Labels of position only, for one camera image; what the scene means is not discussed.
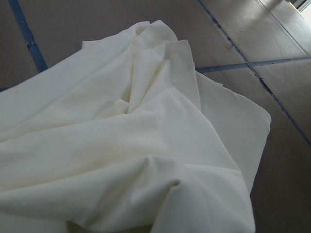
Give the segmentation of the cream long-sleeve cat shirt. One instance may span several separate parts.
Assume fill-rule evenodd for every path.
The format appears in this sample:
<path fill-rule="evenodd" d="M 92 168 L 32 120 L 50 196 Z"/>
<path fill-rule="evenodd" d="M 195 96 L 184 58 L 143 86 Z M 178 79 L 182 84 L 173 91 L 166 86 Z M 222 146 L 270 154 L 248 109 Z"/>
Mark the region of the cream long-sleeve cat shirt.
<path fill-rule="evenodd" d="M 3 233 L 253 233 L 271 117 L 162 21 L 0 94 Z"/>

